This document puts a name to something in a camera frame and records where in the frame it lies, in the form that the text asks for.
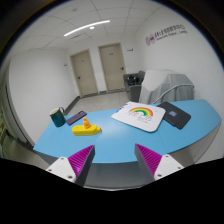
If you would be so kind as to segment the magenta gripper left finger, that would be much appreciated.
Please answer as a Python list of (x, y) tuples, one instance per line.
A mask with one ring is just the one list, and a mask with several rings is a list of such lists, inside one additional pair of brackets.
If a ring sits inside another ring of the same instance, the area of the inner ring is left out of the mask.
[(94, 156), (95, 146), (90, 145), (70, 157), (59, 157), (46, 171), (83, 187)]

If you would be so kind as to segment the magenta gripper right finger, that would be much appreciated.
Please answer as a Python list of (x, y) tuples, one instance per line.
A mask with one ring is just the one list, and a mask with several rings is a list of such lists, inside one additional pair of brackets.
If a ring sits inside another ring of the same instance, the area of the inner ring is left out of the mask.
[(183, 166), (171, 155), (160, 155), (140, 144), (135, 145), (134, 153), (145, 184), (152, 183), (183, 169)]

